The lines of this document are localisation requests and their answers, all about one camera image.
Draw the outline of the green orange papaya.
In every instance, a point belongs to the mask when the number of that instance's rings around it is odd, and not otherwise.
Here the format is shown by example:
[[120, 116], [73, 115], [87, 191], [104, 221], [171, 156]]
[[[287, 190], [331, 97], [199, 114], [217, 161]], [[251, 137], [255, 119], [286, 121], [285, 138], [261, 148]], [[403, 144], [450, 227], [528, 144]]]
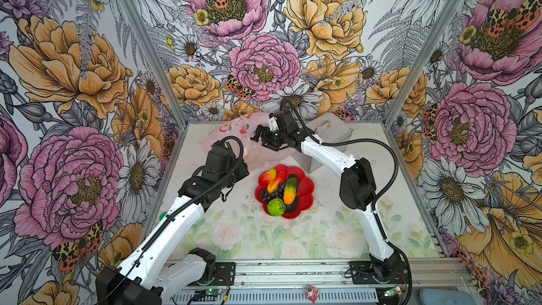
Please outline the green orange papaya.
[[285, 189], [283, 194], [283, 201], [285, 205], [292, 205], [294, 202], [297, 190], [299, 188], [299, 179], [296, 175], [289, 175], [285, 183]]

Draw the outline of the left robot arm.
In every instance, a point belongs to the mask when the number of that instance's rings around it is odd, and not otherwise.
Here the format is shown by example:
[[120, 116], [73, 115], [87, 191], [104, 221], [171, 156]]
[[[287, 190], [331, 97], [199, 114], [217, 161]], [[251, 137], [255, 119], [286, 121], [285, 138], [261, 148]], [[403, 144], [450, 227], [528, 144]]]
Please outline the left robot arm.
[[95, 281], [99, 304], [163, 304], [181, 288], [212, 278], [214, 256], [206, 250], [193, 250], [169, 268], [164, 265], [207, 209], [217, 199], [226, 200], [224, 189], [249, 175], [244, 152], [234, 151], [230, 141], [244, 147], [235, 136], [215, 142], [206, 163], [182, 184], [149, 236], [118, 267], [103, 268]]

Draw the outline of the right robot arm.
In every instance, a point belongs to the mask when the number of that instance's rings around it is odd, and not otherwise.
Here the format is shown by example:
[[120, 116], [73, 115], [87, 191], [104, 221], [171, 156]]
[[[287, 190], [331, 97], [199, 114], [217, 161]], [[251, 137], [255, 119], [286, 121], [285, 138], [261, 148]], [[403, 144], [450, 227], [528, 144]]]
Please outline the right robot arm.
[[[406, 281], [412, 280], [408, 257], [388, 238], [377, 210], [378, 199], [392, 187], [399, 172], [397, 156], [388, 144], [372, 138], [326, 142], [307, 127], [296, 109], [271, 113], [268, 124], [258, 126], [251, 140], [275, 152], [293, 148], [336, 173], [340, 177], [340, 200], [356, 212], [368, 243], [370, 275], [380, 283], [390, 282], [397, 275], [403, 275]], [[379, 145], [391, 155], [392, 175], [381, 190], [377, 189], [367, 159], [356, 159], [338, 150], [339, 147], [356, 143]]]

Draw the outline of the pink plastic bag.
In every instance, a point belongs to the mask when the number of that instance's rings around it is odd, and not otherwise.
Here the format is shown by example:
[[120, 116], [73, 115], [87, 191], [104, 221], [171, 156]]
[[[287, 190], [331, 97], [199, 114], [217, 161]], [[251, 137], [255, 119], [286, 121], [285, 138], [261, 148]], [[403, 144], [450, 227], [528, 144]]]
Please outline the pink plastic bag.
[[226, 136], [235, 136], [243, 143], [244, 162], [248, 165], [250, 171], [272, 168], [282, 160], [291, 157], [295, 153], [295, 149], [287, 148], [275, 152], [264, 148], [260, 143], [252, 141], [251, 137], [254, 135], [256, 127], [260, 125], [267, 126], [268, 122], [268, 113], [255, 112], [245, 114], [215, 128], [200, 142], [200, 149], [203, 152], [208, 152], [217, 141], [222, 140]]

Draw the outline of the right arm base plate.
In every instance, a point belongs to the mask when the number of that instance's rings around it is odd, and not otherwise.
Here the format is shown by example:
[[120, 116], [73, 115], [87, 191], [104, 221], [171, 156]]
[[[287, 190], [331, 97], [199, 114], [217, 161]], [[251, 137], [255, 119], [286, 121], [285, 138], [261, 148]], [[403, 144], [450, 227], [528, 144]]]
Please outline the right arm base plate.
[[409, 267], [404, 262], [388, 268], [371, 261], [350, 261], [343, 275], [351, 279], [355, 285], [406, 285], [409, 281]]

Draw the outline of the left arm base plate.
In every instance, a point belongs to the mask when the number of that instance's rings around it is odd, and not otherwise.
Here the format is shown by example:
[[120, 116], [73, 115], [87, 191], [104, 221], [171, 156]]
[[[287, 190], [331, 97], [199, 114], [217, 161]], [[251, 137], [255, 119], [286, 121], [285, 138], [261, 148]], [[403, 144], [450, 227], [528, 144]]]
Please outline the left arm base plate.
[[196, 282], [200, 286], [232, 286], [234, 284], [237, 264], [229, 262], [208, 263], [203, 276]]

